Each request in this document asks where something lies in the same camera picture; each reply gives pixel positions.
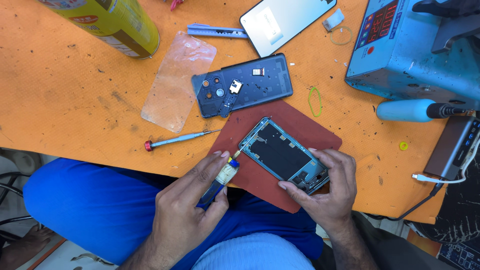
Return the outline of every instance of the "red wire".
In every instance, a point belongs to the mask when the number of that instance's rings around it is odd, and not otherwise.
[[[177,6],[177,4],[182,4],[182,3],[183,3],[182,0],[173,0],[172,5],[170,6],[170,11],[173,11]]]

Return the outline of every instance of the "blue shorts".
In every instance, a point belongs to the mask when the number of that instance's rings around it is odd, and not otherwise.
[[[30,177],[24,200],[36,220],[121,265],[152,231],[155,195],[168,184],[165,176],[60,158]],[[190,269],[213,245],[252,233],[276,234],[306,257],[317,259],[323,241],[315,228],[303,209],[290,214],[246,193],[230,206],[207,239],[172,269]]]

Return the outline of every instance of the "clear plastic film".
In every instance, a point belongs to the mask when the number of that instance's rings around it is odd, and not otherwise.
[[[179,31],[160,64],[142,118],[179,133],[200,91],[192,78],[203,81],[215,55],[215,47]]]

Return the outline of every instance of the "yellow rubber band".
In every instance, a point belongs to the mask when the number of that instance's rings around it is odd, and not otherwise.
[[[312,103],[310,102],[310,97],[312,97],[312,93],[313,93],[314,89],[317,90],[318,101],[320,102],[320,111],[318,112],[318,114],[315,114],[315,112],[313,111]],[[322,99],[320,98],[320,92],[318,91],[318,89],[316,87],[310,89],[310,94],[308,95],[308,105],[310,105],[310,109],[312,110],[313,116],[319,117],[320,114],[322,114]]]
[[[406,142],[401,142],[400,143],[400,150],[405,151],[405,150],[407,150],[407,148],[408,148],[408,144]]]
[[[335,32],[335,30],[337,29],[340,29],[340,28],[344,28],[344,29],[347,29],[349,32],[350,32],[350,39],[347,41],[347,42],[343,42],[343,43],[340,43],[340,42],[336,42],[333,40],[333,32]],[[349,42],[351,42],[353,39],[353,32],[350,28],[346,27],[346,26],[337,26],[335,28],[332,29],[332,31],[330,32],[330,40],[333,42],[333,44],[337,44],[337,45],[345,45]]]

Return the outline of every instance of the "phone screen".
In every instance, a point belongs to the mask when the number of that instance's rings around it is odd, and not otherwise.
[[[335,5],[336,0],[263,0],[240,17],[240,24],[265,57]]]
[[[312,160],[297,146],[291,145],[289,139],[282,138],[279,130],[273,125],[267,125],[258,132],[258,139],[250,146],[250,151],[286,181]]]

